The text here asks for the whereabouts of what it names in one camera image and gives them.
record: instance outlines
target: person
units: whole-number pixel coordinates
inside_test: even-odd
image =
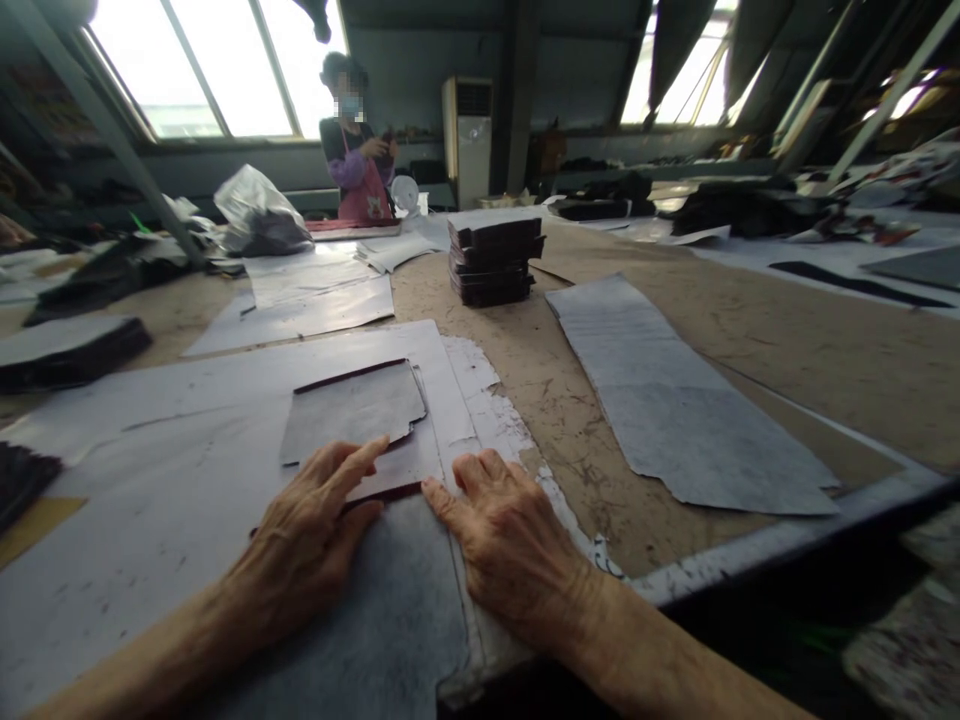
[[[333,95],[336,117],[320,121],[320,142],[330,177],[340,188],[338,217],[382,220],[393,217],[386,187],[393,180],[399,147],[374,135],[362,122],[367,74],[350,57],[331,52],[323,61],[320,80]]]
[[[341,516],[387,448],[318,450],[227,574],[38,708],[37,718],[173,714],[253,653],[328,613],[383,505]],[[699,644],[577,550],[546,493],[493,450],[453,464],[464,497],[422,492],[460,542],[467,590],[504,627],[627,717],[799,718],[803,710]]]

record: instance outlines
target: stack of leather pieces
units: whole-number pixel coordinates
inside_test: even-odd
[[[0,340],[0,394],[86,385],[153,342],[143,322],[124,315],[51,320]]]
[[[450,286],[464,305],[485,307],[530,297],[531,258],[543,255],[540,218],[496,221],[496,214],[450,218]]]

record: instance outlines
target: window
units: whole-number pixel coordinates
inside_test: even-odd
[[[347,52],[338,0],[327,16],[321,45],[291,0],[100,0],[87,37],[158,140],[319,139],[334,113],[320,68]]]
[[[713,16],[690,56],[667,91],[657,115],[658,125],[719,125],[723,121],[727,87],[727,52],[730,29],[739,0],[718,0]],[[653,44],[657,29],[656,2],[647,23],[640,58],[633,73],[630,93],[621,123],[643,122],[650,112],[650,75],[653,71]],[[742,103],[753,90],[757,76],[734,105]]]
[[[896,107],[893,108],[893,112],[890,113],[891,120],[899,120],[904,115],[909,114],[915,110],[920,101],[923,99],[923,96],[927,94],[927,91],[930,90],[930,83],[937,79],[937,76],[940,74],[940,70],[931,70],[930,72],[924,74],[923,80],[920,81],[919,85],[914,85],[912,88],[907,90],[897,101]],[[886,87],[893,82],[893,77],[887,78],[880,87]],[[875,107],[872,110],[868,110],[867,114],[863,116],[863,120],[868,120],[874,115],[877,114],[879,107]]]

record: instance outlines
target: right hand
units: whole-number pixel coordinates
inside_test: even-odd
[[[390,150],[390,146],[381,138],[370,138],[360,146],[360,154],[365,158],[383,157]]]
[[[466,500],[433,478],[423,494],[463,547],[467,590],[516,637],[556,654],[591,632],[602,573],[577,550],[543,488],[494,450],[453,463]]]

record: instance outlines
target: woman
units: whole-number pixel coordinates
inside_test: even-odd
[[[340,187],[338,216],[348,220],[393,217],[386,186],[393,180],[397,142],[377,137],[363,118],[367,74],[353,59],[332,52],[320,80],[333,95],[336,117],[320,121],[320,141],[330,177]]]

